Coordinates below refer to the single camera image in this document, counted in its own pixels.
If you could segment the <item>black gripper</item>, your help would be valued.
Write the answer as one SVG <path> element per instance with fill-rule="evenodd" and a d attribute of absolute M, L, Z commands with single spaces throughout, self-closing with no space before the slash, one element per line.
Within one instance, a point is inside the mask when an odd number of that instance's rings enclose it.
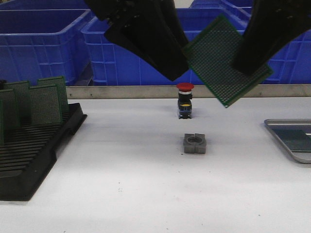
<path fill-rule="evenodd" d="M 170 81 L 188 71 L 182 48 L 188 39 L 173 0 L 86 0 L 109 22 L 105 38 L 143 59 Z"/>
<path fill-rule="evenodd" d="M 232 66 L 251 75 L 297 37 L 297 33 L 310 29 L 309 0 L 255 0 Z"/>

